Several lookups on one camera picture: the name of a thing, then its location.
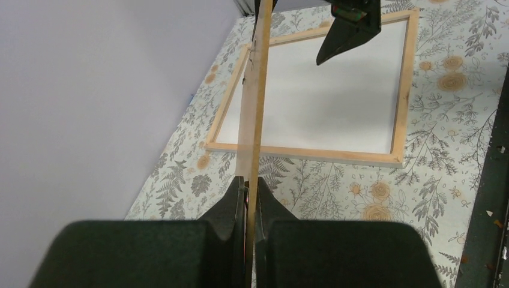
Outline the brown cardboard backing board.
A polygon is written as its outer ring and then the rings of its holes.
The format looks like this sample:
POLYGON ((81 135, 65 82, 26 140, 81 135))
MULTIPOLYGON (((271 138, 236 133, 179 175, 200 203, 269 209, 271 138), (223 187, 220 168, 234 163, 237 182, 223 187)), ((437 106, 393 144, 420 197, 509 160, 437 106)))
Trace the brown cardboard backing board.
POLYGON ((244 268, 241 287, 251 287, 255 245, 255 212, 258 198, 259 157, 264 117, 268 52, 273 1, 256 1, 258 7, 251 45, 245 63, 236 156, 236 175, 248 183, 244 204, 244 268))

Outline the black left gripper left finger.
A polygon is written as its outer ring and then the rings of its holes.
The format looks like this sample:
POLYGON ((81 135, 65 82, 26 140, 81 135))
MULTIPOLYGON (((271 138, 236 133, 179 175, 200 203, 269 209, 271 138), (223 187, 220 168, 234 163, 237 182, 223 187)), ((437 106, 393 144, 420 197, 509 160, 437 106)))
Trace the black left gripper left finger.
POLYGON ((242 287, 245 185, 195 220, 83 220, 54 238, 31 287, 242 287))

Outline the light wooden picture frame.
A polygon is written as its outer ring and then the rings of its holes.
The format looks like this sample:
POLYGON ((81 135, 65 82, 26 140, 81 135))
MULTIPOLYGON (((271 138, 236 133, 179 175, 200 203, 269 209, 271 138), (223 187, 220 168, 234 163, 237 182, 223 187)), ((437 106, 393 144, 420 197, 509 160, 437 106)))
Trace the light wooden picture frame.
MULTIPOLYGON (((399 93, 397 98, 396 116, 394 119, 393 146, 388 154, 377 154, 369 152, 347 152, 314 150, 302 148, 285 147, 263 147, 262 155, 278 157, 289 157, 315 161, 328 161, 345 164, 359 164, 366 166, 381 166, 400 168, 403 164, 405 151, 405 139, 407 132, 407 118, 409 112, 409 97, 412 84, 412 72, 418 28, 419 11, 417 9, 398 11, 382 16, 382 26, 387 23, 405 21, 406 38, 403 48, 403 59, 400 72, 399 93)), ((297 32, 285 36, 274 37, 270 40, 271 46, 293 43, 301 40, 314 38, 325 38, 329 27, 313 28, 304 32, 297 32)))

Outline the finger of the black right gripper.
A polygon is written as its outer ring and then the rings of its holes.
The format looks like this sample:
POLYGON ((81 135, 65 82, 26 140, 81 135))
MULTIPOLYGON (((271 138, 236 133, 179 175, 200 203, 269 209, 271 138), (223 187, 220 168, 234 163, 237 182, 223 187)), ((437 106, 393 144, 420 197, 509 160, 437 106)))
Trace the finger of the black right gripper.
POLYGON ((329 3, 334 21, 318 51, 318 66, 366 44, 381 32, 380 0, 336 0, 329 3))

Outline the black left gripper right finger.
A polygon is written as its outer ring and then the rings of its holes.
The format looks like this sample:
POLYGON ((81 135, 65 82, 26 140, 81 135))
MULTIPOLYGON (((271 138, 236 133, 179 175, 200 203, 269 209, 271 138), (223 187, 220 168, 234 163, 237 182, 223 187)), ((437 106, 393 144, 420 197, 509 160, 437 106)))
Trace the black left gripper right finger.
POLYGON ((258 179, 258 287, 440 287, 429 251, 410 225, 300 220, 258 179))

